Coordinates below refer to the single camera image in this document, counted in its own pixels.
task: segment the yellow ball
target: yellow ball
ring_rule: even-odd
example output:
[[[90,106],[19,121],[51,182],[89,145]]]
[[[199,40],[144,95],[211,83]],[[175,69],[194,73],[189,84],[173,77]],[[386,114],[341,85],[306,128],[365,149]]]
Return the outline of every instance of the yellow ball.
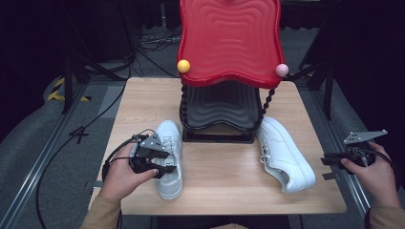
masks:
[[[184,59],[179,61],[178,70],[180,73],[188,73],[190,71],[190,62]]]

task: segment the wooden table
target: wooden table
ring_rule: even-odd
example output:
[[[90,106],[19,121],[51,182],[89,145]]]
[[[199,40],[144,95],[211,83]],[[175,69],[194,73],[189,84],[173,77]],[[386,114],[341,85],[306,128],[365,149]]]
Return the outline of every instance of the wooden table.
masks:
[[[261,92],[265,101],[267,90]],[[131,78],[121,100],[107,145],[106,157],[131,135],[156,130],[165,119],[177,122],[181,82],[168,78]],[[300,95],[291,82],[282,82],[267,110],[282,123],[316,174],[316,184],[295,194],[281,193],[279,181],[259,161],[259,141],[253,144],[183,142],[183,190],[178,198],[158,196],[155,181],[140,185],[122,201],[127,215],[258,215],[343,213],[346,204],[336,181],[324,180],[330,167]],[[93,197],[98,194],[95,188]]]

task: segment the white sneaker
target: white sneaker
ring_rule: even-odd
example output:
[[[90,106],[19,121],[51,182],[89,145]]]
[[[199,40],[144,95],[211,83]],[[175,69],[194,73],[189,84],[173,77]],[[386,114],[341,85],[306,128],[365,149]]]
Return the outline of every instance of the white sneaker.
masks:
[[[315,184],[314,172],[277,120],[265,116],[256,136],[262,148],[260,161],[280,181],[282,193],[295,193]]]
[[[154,163],[161,166],[174,165],[176,170],[165,174],[161,179],[155,179],[158,194],[161,198],[172,199],[181,194],[181,132],[174,121],[165,120],[159,125],[156,133],[164,146],[164,151],[170,153],[165,159],[154,158]]]

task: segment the pink ball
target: pink ball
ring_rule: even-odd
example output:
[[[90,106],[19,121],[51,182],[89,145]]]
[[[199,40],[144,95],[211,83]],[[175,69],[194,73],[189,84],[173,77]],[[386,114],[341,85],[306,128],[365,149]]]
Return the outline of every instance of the pink ball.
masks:
[[[281,77],[286,76],[288,74],[288,66],[285,64],[279,64],[276,68],[276,74]]]

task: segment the person's left hand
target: person's left hand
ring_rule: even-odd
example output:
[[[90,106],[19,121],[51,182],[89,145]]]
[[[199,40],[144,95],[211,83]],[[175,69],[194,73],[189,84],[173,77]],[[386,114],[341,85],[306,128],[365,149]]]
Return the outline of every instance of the person's left hand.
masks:
[[[135,143],[129,143],[120,149],[117,157],[129,157],[131,149]],[[136,174],[131,169],[128,159],[117,159],[111,162],[107,177],[98,194],[102,198],[123,199],[130,195],[143,182],[153,178],[158,170],[148,170],[141,174]]]

